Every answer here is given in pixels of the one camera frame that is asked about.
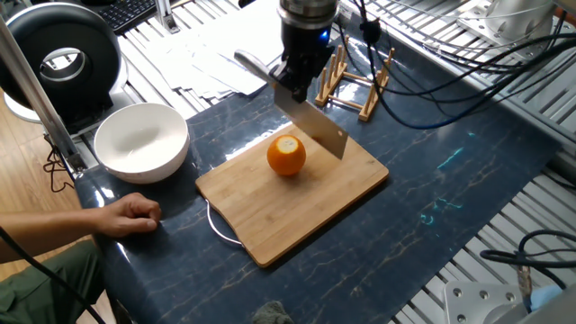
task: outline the peeled orange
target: peeled orange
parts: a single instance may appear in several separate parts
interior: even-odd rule
[[[292,176],[304,167],[306,149],[292,135],[282,135],[268,148],[268,164],[280,176]]]

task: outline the green pants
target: green pants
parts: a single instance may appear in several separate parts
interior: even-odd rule
[[[92,241],[77,243],[43,264],[92,304],[104,290]],[[72,294],[32,266],[0,283],[0,323],[74,324],[84,310]]]

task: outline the wooden cutting board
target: wooden cutting board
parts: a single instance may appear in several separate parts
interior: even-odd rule
[[[306,148],[306,164],[293,177],[277,175],[266,152],[280,135]],[[348,138],[342,160],[290,125],[196,180],[211,206],[265,267],[388,177],[388,169]]]

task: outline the marble surface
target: marble surface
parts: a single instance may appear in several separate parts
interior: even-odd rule
[[[350,42],[353,58],[366,69],[365,48],[355,40],[357,31],[351,34],[356,36]],[[425,88],[451,78],[410,49],[394,46],[393,70],[404,83],[418,89],[406,75]],[[395,80],[389,87],[403,90]],[[436,97],[474,93],[458,83]],[[338,95],[361,103],[367,88],[344,82]],[[414,123],[445,118],[417,97],[388,93],[385,98]],[[282,302],[297,324],[387,322],[560,147],[496,104],[425,131],[399,125],[381,106],[364,123],[356,111],[329,105],[327,115],[386,165],[390,177],[261,269],[241,247],[212,232],[194,180],[286,124],[272,102],[266,88],[255,98],[233,96],[194,116],[188,121],[188,157],[161,183],[126,184],[101,167],[77,179],[86,208],[131,192],[160,202],[164,219],[156,232],[119,241],[97,238],[108,293],[138,323],[250,323],[256,310],[273,300]],[[444,108],[457,113],[470,104]],[[221,231],[233,236],[215,211],[212,215]]]

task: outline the black cable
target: black cable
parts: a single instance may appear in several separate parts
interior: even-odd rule
[[[554,248],[540,253],[524,254],[524,257],[540,257],[546,254],[557,252],[576,252],[576,248]]]
[[[459,60],[468,62],[468,64],[474,64],[476,66],[481,66],[481,68],[479,69],[482,72],[487,72],[487,73],[492,73],[492,74],[506,74],[506,73],[511,73],[510,71],[507,71],[507,69],[509,70],[513,70],[515,68],[517,68],[517,65],[508,65],[508,64],[497,64],[497,63],[487,63],[487,62],[480,62],[477,61],[475,59],[471,59],[471,58],[465,58],[463,56],[460,55],[456,55],[453,53],[450,53],[448,51],[442,51],[442,50],[438,50],[438,49],[434,49],[433,47],[431,47],[429,44],[426,44],[425,42],[421,41],[421,40],[417,40],[415,38],[413,38],[412,36],[408,35],[407,33],[405,33],[404,31],[401,31],[399,29],[393,28],[395,31],[399,32],[400,34],[402,34],[402,36],[406,37],[407,39],[409,39],[410,41],[415,42],[416,44],[420,45],[422,48],[430,51],[431,53],[440,56],[442,59],[448,60],[456,65],[465,67],[465,68],[474,68],[471,67],[469,65],[466,65],[462,62],[460,62]],[[491,67],[491,68],[499,68],[499,70],[493,70],[493,69],[489,69],[486,67]]]
[[[564,21],[566,20],[566,15],[568,13],[566,13],[565,10],[562,10],[562,14],[560,15],[560,18],[558,19],[558,23],[556,24],[556,28],[554,29],[553,35],[560,35],[560,31],[562,30],[562,26],[564,25]],[[550,40],[550,42],[548,43],[548,46],[546,46],[546,49],[549,50],[552,47],[554,47],[554,45],[556,44],[556,40]]]
[[[360,11],[362,12],[363,9],[361,8],[360,5],[358,5],[358,3],[356,2],[356,0],[355,0],[355,4],[356,4],[356,6],[358,7],[358,9],[360,9]],[[390,11],[390,10],[388,10],[388,9],[386,9],[386,8],[383,8],[383,7],[381,7],[381,8],[382,8],[388,15],[390,15],[392,18],[398,20],[401,24],[405,24],[407,27],[409,27],[409,28],[412,30],[412,32],[416,32],[416,33],[420,34],[420,35],[423,36],[425,39],[430,38],[430,35],[427,35],[427,34],[424,33],[423,31],[421,31],[419,28],[416,28],[416,27],[410,25],[409,23],[404,22],[398,15],[396,15],[396,14],[393,13],[392,11]],[[545,22],[545,21],[541,21],[541,22],[535,27],[535,29],[538,28],[538,27],[540,27],[544,22]],[[412,38],[411,38],[408,34],[406,34],[404,31],[401,31],[401,30],[399,30],[399,29],[397,29],[397,28],[394,28],[394,27],[392,27],[392,28],[393,28],[396,32],[399,32],[399,33],[401,33],[402,35],[404,35],[405,37],[407,37],[407,38],[409,38],[409,39],[412,39]],[[444,45],[446,45],[446,46],[448,46],[448,47],[452,47],[452,48],[454,48],[454,49],[474,50],[474,48],[466,48],[466,47],[464,47],[464,46],[454,46],[453,44],[450,44],[449,42],[442,41],[442,40],[435,40],[435,41],[436,41],[436,42],[439,42],[439,43],[441,43],[441,44],[444,44]]]
[[[528,260],[528,257],[537,257],[548,253],[555,253],[555,252],[576,252],[576,249],[573,248],[557,248],[548,251],[544,251],[541,253],[534,253],[534,254],[527,254],[525,252],[526,243],[537,236],[540,235],[555,235],[557,237],[569,239],[572,242],[576,242],[576,236],[572,234],[564,233],[559,230],[552,230],[552,229],[540,229],[535,230],[526,234],[522,240],[520,240],[520,244],[518,245],[518,251],[515,253],[509,253],[504,251],[498,250],[484,250],[480,252],[480,257],[485,258],[490,261],[500,262],[507,265],[514,265],[514,266],[531,266],[535,270],[541,272],[543,275],[546,275],[550,279],[552,279],[561,289],[566,289],[566,284],[558,278],[555,274],[553,274],[548,268],[554,269],[561,269],[561,268],[570,268],[576,266],[576,261],[539,261],[539,260]]]
[[[576,38],[576,35],[574,35],[574,34],[552,35],[552,36],[544,36],[544,37],[542,37],[542,38],[535,39],[535,40],[530,40],[530,41],[528,41],[528,42],[526,42],[526,43],[524,43],[524,44],[521,44],[521,45],[516,46],[516,47],[513,48],[513,49],[509,49],[509,50],[507,50],[507,51],[505,51],[505,52],[502,52],[502,53],[500,53],[498,56],[496,56],[496,57],[494,57],[494,58],[492,58],[492,59],[490,59],[490,60],[488,60],[488,61],[486,61],[486,62],[482,62],[482,63],[481,63],[481,66],[478,66],[478,67],[469,67],[469,68],[471,68],[469,71],[467,71],[467,72],[463,73],[462,75],[457,76],[456,78],[452,79],[451,81],[449,81],[449,82],[447,82],[447,83],[445,83],[445,84],[443,84],[443,85],[439,85],[439,86],[437,86],[437,87],[435,87],[435,88],[433,88],[433,89],[429,89],[429,90],[425,90],[425,91],[421,91],[421,92],[415,92],[415,91],[412,90],[412,91],[410,91],[409,93],[407,93],[407,92],[401,92],[401,91],[397,91],[397,90],[392,90],[392,89],[387,89],[387,91],[390,92],[390,93],[392,93],[392,94],[396,94],[396,95],[415,95],[415,96],[419,96],[419,97],[421,97],[422,99],[425,99],[425,100],[427,100],[427,101],[432,101],[432,102],[436,102],[436,103],[443,103],[443,104],[456,104],[456,103],[460,103],[460,102],[472,100],[472,99],[474,99],[474,98],[476,98],[476,97],[480,97],[480,96],[482,96],[482,95],[486,95],[489,91],[491,91],[491,90],[493,90],[493,89],[496,89],[496,88],[499,86],[500,82],[495,83],[494,85],[491,85],[491,86],[489,86],[489,87],[486,87],[485,89],[479,91],[479,92],[476,93],[476,94],[473,94],[473,95],[470,95],[470,96],[464,97],[464,98],[458,98],[458,99],[452,99],[452,100],[443,100],[443,99],[435,99],[435,100],[432,100],[432,99],[426,98],[426,97],[424,97],[424,96],[422,96],[422,95],[429,95],[429,94],[432,94],[432,93],[434,93],[435,91],[438,91],[438,90],[440,90],[440,89],[442,89],[442,88],[444,88],[444,87],[448,87],[448,86],[454,84],[455,82],[463,79],[464,77],[469,76],[471,73],[478,71],[482,66],[487,66],[487,65],[489,65],[489,64],[493,64],[494,62],[499,61],[499,60],[505,58],[507,55],[509,55],[509,54],[511,54],[511,53],[513,53],[513,52],[515,52],[515,51],[517,51],[517,50],[522,50],[522,49],[525,48],[525,47],[532,46],[532,45],[537,44],[537,43],[539,43],[539,42],[549,41],[549,40],[553,40],[553,39],[556,39],[556,38],[561,38],[561,39],[574,39],[574,38]],[[348,56],[350,57],[350,51],[349,51],[349,49],[348,49],[348,47],[347,47],[346,44],[345,44],[345,50],[346,50],[346,53],[348,54]],[[353,65],[358,71],[361,71],[361,70],[358,68],[358,66],[356,65],[356,63],[355,63],[352,59],[350,59],[350,61],[351,61],[352,65]],[[533,60],[531,60],[531,61],[529,62],[528,66],[530,66],[530,67],[535,67],[535,66],[537,66],[538,64],[540,64],[540,63],[542,63],[542,62],[543,62],[543,60],[535,58],[535,59],[533,59]],[[518,68],[522,68],[522,67],[524,67],[524,66],[521,65],[521,66],[513,66],[513,67],[515,67],[516,69],[518,69]],[[388,69],[388,72],[389,72],[389,74],[390,74],[391,77],[395,78],[395,79],[398,81],[398,78],[394,77],[394,74],[393,74],[389,69]]]
[[[344,37],[345,37],[344,31],[342,30],[342,27],[341,27],[340,25],[338,25],[338,29],[339,29],[339,32],[340,32],[340,38],[343,40]],[[344,50],[346,51],[346,54],[347,54],[347,56],[349,57],[349,61],[350,61],[350,63],[352,64],[352,66],[356,69],[356,71],[358,71],[359,74],[361,74],[361,77],[366,77],[366,78],[368,78],[367,76],[364,75],[364,72],[356,65],[354,59],[351,57],[350,49],[348,48],[346,42],[343,41],[342,43],[343,43],[343,45],[344,45]],[[398,68],[398,70],[399,70],[402,74],[404,74],[406,77],[408,77],[410,80],[415,81],[414,78],[412,78],[411,76],[409,76],[408,74],[406,74],[406,73],[405,73],[404,71],[402,71],[400,68]],[[427,98],[425,94],[417,94],[414,90],[412,90],[412,89],[409,88],[407,85],[405,85],[404,83],[402,83],[402,82],[394,75],[394,73],[393,73],[390,69],[387,68],[387,71],[388,71],[388,75],[389,75],[392,79],[394,79],[396,82],[398,82],[399,85],[401,85],[402,87],[404,87],[405,89],[407,89],[407,90],[409,91],[409,93],[405,93],[405,92],[402,92],[402,91],[393,90],[393,89],[390,89],[390,88],[387,88],[387,89],[386,89],[387,92],[389,92],[389,93],[391,93],[391,94],[395,94],[395,95],[415,95],[415,96],[418,96],[419,98],[422,98],[422,99],[424,99],[424,100],[427,100],[427,101],[430,101],[430,102],[434,103],[434,104],[436,105],[436,108],[437,108],[442,114],[444,114],[444,115],[446,115],[446,116],[448,116],[448,117],[454,117],[454,116],[453,116],[452,114],[449,114],[449,113],[445,112],[445,111],[440,107],[439,104],[458,104],[458,103],[461,103],[461,102],[469,101],[469,100],[472,100],[472,99],[474,99],[474,98],[476,98],[476,97],[479,97],[479,96],[481,96],[481,95],[484,95],[485,92],[487,92],[487,91],[490,90],[490,89],[487,89],[487,90],[484,90],[484,91],[482,91],[482,92],[478,92],[478,93],[476,93],[476,94],[473,94],[473,95],[470,95],[470,96],[467,96],[467,97],[464,97],[464,98],[459,98],[459,99],[436,99],[436,98],[432,95],[432,93],[427,94],[427,95],[430,96],[430,98]],[[424,90],[424,87],[423,87],[422,85],[418,84],[418,82],[415,82],[415,83],[417,84],[417,86],[418,86],[419,88],[421,88],[422,90]]]
[[[560,181],[560,180],[554,179],[554,178],[551,177],[551,176],[550,176],[550,179],[552,179],[552,181],[556,182],[558,185],[563,186],[564,188],[576,190],[576,185],[574,185],[574,184],[567,184],[567,183],[565,183],[564,181]]]
[[[490,261],[505,263],[508,265],[532,266],[534,268],[543,267],[552,269],[562,269],[562,268],[576,267],[576,261],[539,261],[539,260],[526,259],[527,255],[524,252],[526,243],[530,239],[540,235],[555,235],[557,237],[569,239],[573,242],[576,242],[576,236],[573,236],[572,234],[564,233],[562,231],[553,229],[540,229],[530,232],[522,238],[520,244],[518,245],[517,253],[509,253],[498,250],[484,250],[480,253],[480,257],[483,257]]]
[[[36,261],[33,257],[31,257],[28,253],[26,253],[26,251],[24,251],[24,249],[22,247],[20,247],[18,245],[18,243],[16,243],[10,237],[10,235],[8,235],[8,233],[6,233],[6,231],[2,227],[0,227],[0,237],[2,237],[2,239],[4,240],[6,245],[8,245],[8,247],[10,247],[12,250],[14,250],[14,252],[16,252],[20,257],[22,257],[24,260],[26,260],[31,266],[40,270],[43,274],[47,275],[48,278],[52,279],[53,281],[58,283],[60,286],[62,286],[62,288],[67,290],[69,293],[71,293],[74,296],[74,298],[78,302],[80,302],[82,304],[82,306],[84,306],[86,308],[86,310],[90,313],[90,315],[92,315],[92,317],[95,319],[95,321],[98,324],[106,324],[104,322],[104,320],[100,317],[100,315],[98,315],[96,310],[94,310],[94,308],[92,308],[92,306],[90,305],[90,302],[88,302],[84,297],[82,297],[67,282],[62,280],[62,278],[60,278],[59,276],[57,276],[56,274],[51,272],[46,266],[44,266],[40,262]]]
[[[497,101],[495,102],[495,104],[499,104],[499,103],[501,103],[501,102],[509,99],[510,97],[512,97],[512,96],[514,96],[514,95],[517,95],[517,94],[520,94],[520,93],[526,91],[527,89],[529,89],[529,88],[531,88],[531,87],[539,84],[540,82],[546,80],[548,77],[551,77],[553,74],[555,74],[556,72],[558,72],[560,69],[562,69],[562,68],[564,68],[566,65],[568,65],[568,62],[570,62],[570,61],[571,61],[572,59],[574,59],[574,58],[576,58],[576,53],[572,54],[568,59],[566,59],[566,60],[564,61],[564,63],[560,64],[558,67],[555,67],[552,71],[546,73],[544,76],[539,77],[536,81],[532,82],[531,84],[526,85],[526,86],[524,86],[524,87],[522,87],[522,88],[520,88],[520,89],[518,89],[518,90],[516,90],[516,91],[514,91],[514,92],[512,92],[512,93],[510,93],[510,94],[507,94],[506,96],[504,96],[504,97],[502,97],[501,99],[497,100]],[[483,113],[483,112],[487,111],[488,109],[490,109],[491,107],[495,106],[495,104],[494,104],[494,105],[491,105],[491,106],[487,106],[487,107],[485,107],[485,108],[483,108],[483,109],[479,109],[479,110],[477,110],[477,111],[475,111],[475,112],[472,112],[471,115],[472,115],[472,114],[476,114],[476,113]]]
[[[61,188],[59,189],[54,189],[54,174],[56,172],[62,172],[62,171],[66,171],[66,167],[64,166],[64,163],[62,162],[62,160],[59,158],[59,149],[53,145],[50,140],[48,139],[48,136],[44,136],[44,139],[50,144],[50,146],[52,147],[52,150],[50,151],[50,153],[48,154],[48,157],[46,157],[46,164],[44,164],[42,166],[42,169],[44,170],[44,172],[49,173],[50,174],[50,190],[53,193],[59,193],[61,191],[63,191],[64,189],[66,189],[66,187],[70,187],[72,189],[74,189],[74,186],[68,182],[64,182],[64,184],[62,185]]]
[[[365,12],[365,2],[364,0],[360,0],[360,11],[361,11],[361,15],[364,17],[364,22],[363,24],[366,25],[368,24],[368,21],[365,19],[366,17],[366,12]],[[556,35],[556,36],[545,36],[536,40],[530,40],[527,41],[526,43],[522,44],[522,45],[518,45],[516,46],[514,49],[509,49],[501,54],[499,54],[498,56],[491,58],[489,61],[489,63],[493,63],[493,62],[498,62],[500,59],[506,57],[507,55],[509,55],[510,53],[517,51],[517,50],[521,50],[527,46],[532,46],[538,42],[541,41],[548,41],[550,39],[553,39],[554,37],[558,37],[558,38],[576,38],[576,35]],[[476,104],[474,104],[472,107],[466,109],[463,112],[460,112],[459,114],[457,114],[455,117],[445,120],[445,121],[441,121],[441,122],[437,122],[431,125],[415,125],[415,124],[411,124],[409,122],[404,121],[403,119],[401,119],[389,106],[388,104],[384,101],[383,96],[382,96],[382,87],[380,85],[378,85],[377,79],[376,79],[376,72],[375,72],[375,66],[374,66],[374,57],[373,57],[373,53],[372,53],[372,46],[373,44],[370,43],[370,41],[365,39],[365,34],[364,34],[364,40],[367,43],[367,54],[368,54],[368,58],[370,61],[370,69],[372,71],[372,75],[373,75],[373,84],[374,86],[377,87],[377,89],[380,89],[380,91],[376,91],[376,94],[378,95],[378,98],[380,100],[380,102],[382,103],[382,106],[384,107],[384,109],[387,111],[387,113],[398,123],[412,128],[412,129],[416,129],[416,130],[430,130],[430,129],[435,129],[435,128],[439,128],[439,127],[443,127],[446,126],[450,123],[453,122],[457,122],[460,119],[462,119],[463,117],[469,115],[470,113],[472,113],[474,110],[478,109],[480,106],[482,106],[483,104],[486,104],[489,100],[491,100],[491,98],[498,92],[500,92],[501,90],[503,90],[506,86],[508,86],[510,83],[512,83],[516,78],[518,78],[520,75],[522,75],[523,73],[525,73],[526,71],[528,71],[531,67],[533,66],[537,66],[540,63],[548,60],[548,59],[552,59],[555,56],[557,56],[558,54],[560,54],[562,51],[565,51],[571,47],[576,46],[576,41],[575,40],[567,40],[564,43],[562,43],[561,45],[555,46],[554,48],[548,50],[548,51],[544,51],[542,53],[540,53],[536,58],[530,60],[529,62],[527,62],[525,65],[519,66],[517,68],[517,71],[514,72],[512,75],[505,77],[504,79],[500,80],[497,84],[493,85],[493,86],[489,86],[486,89],[482,90],[481,93],[485,93],[486,95]],[[470,75],[475,69],[477,69],[478,67],[472,68],[471,70],[467,71],[466,73],[454,78],[453,80],[437,86],[434,89],[428,90],[426,92],[420,92],[420,93],[416,93],[416,94],[408,94],[408,95],[425,95],[428,93],[432,93],[437,91],[438,89],[441,89],[442,87],[446,87],[449,86],[451,84],[454,84],[455,82],[461,80],[462,78]]]

